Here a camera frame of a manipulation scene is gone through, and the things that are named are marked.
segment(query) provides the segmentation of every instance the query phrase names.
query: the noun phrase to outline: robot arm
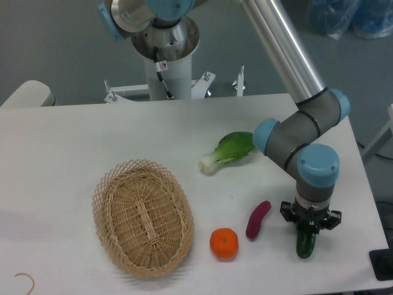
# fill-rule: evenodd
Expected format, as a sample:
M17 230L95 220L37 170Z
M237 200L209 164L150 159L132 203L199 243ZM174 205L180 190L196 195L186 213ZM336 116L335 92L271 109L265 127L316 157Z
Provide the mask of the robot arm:
M105 0L98 9L116 41L132 37L150 100L191 99L199 30L187 13L207 0Z
M156 27L155 22L169 28L206 1L107 0L106 7L126 35ZM339 211L329 211L339 159L332 148L312 142L346 117L348 99L338 90L328 90L280 0L240 3L299 109L284 122L262 122L254 133L254 144L297 181L295 203L283 202L281 213L287 221L311 224L316 234L333 229L341 221Z

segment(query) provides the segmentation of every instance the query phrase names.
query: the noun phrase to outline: table surface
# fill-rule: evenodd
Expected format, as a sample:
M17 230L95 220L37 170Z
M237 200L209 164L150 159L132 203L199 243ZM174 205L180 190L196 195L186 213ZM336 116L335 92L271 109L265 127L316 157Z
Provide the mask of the table surface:
M340 156L330 208L342 223L317 236L313 255L297 257L295 226L281 201L294 201L295 181L260 152L212 176L201 155L224 135L253 132L269 117L296 111L290 96L157 101L55 108L0 109L0 286L4 294L314 294L392 286L378 282L368 252L387 248L348 118L318 142ZM101 178L130 159L154 160L172 171L195 221L192 250L172 273L138 280L118 270L95 234L92 196ZM262 201L272 210L259 236L245 236ZM239 237L232 262L211 253L213 230Z

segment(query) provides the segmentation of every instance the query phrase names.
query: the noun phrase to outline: wire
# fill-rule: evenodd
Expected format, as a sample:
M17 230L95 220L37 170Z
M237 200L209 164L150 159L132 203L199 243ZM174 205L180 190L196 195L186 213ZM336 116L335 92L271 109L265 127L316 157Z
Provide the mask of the wire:
M392 205L393 206L393 203L392 202L387 202L387 201L375 201L375 203L381 203L381 204L389 204L389 205Z
M35 285L34 279L31 277L31 275L29 275L29 274L27 274L27 273L17 273L15 276L17 277L17 276L19 276L19 275L26 275L26 276L29 277L30 280L32 281L33 286L31 287L29 293L27 293L27 295L29 295L29 294L33 291L33 289L34 289L34 285Z
M360 146L362 149L365 148L364 144L361 144L360 142L356 141L357 145ZM379 153L375 154L376 157L384 159L384 160L388 160L388 161L393 161L393 158L390 157L386 157L385 155L381 155Z
M155 64L157 64L157 63L159 63L159 61L158 61L158 48L157 48L157 47L154 47L153 50L154 50L154 52L153 52L153 61L154 61ZM162 83L162 86L164 86L165 92L166 92L166 95L167 95L168 99L169 99L169 100L173 100L173 99L174 99L174 96L173 96L173 94L170 92L170 90L169 90L169 88L168 88L166 82L164 81L164 78L163 78L162 75L161 75L161 70L160 70L160 68L157 69L157 77L158 77L158 80L160 80L160 82Z

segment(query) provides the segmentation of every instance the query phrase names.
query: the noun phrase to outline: purple sweet potato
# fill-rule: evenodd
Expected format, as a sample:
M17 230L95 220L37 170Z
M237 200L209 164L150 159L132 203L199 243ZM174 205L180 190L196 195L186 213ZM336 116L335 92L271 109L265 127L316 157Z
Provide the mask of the purple sweet potato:
M246 235L251 240L257 237L262 219L266 216L266 214L268 214L270 208L271 203L269 201L264 201L251 213L246 229Z

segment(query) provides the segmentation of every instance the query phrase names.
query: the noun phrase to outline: green leaf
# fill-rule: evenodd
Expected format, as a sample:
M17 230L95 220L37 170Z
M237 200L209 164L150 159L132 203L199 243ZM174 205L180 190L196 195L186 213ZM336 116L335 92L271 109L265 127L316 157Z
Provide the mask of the green leaf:
M247 156L253 149L251 132L232 132L219 141L213 152L201 157L199 167L208 174L224 163Z

